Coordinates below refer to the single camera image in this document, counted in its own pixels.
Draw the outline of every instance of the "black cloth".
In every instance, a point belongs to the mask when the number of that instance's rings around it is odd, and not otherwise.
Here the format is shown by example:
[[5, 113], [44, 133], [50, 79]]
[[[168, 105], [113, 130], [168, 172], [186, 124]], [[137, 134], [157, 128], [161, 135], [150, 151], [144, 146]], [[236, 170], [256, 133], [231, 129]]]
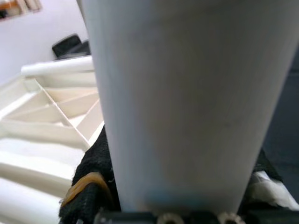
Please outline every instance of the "black cloth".
[[102, 174], [112, 193], [114, 207], [105, 195], [105, 191], [99, 185], [90, 183], [72, 201], [60, 208], [59, 216], [62, 223], [76, 224], [77, 220], [81, 219], [84, 224], [92, 224], [100, 209], [120, 210], [105, 128], [103, 128], [94, 145], [85, 153], [77, 167], [72, 186], [90, 172]]

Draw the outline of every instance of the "white tube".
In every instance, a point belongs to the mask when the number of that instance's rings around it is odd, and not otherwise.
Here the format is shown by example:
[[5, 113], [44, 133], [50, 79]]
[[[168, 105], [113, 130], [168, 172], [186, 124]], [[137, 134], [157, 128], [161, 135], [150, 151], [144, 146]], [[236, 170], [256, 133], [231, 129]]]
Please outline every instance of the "white tube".
[[24, 224], [59, 222], [59, 197], [0, 178], [0, 198], [0, 217]]
[[121, 207], [236, 212], [299, 1], [83, 2]]
[[25, 65], [21, 69], [21, 74], [23, 76], [38, 76], [57, 73], [93, 71], [93, 69], [92, 57], [85, 56], [74, 59]]

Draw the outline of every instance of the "dark gray surface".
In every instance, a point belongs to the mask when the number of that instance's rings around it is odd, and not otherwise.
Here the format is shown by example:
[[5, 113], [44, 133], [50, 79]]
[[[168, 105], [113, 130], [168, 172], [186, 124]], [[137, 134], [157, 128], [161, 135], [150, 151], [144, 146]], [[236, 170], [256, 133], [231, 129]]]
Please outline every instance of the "dark gray surface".
[[273, 115], [264, 149], [286, 187], [299, 201], [299, 51]]

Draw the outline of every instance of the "white wall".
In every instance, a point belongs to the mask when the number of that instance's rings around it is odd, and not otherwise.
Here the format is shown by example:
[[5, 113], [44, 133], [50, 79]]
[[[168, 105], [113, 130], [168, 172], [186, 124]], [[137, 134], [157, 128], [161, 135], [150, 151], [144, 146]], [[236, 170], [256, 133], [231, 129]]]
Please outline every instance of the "white wall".
[[0, 21], [0, 84], [21, 66], [53, 60], [52, 44], [72, 33], [83, 41], [87, 31], [76, 0], [40, 0], [37, 13]]

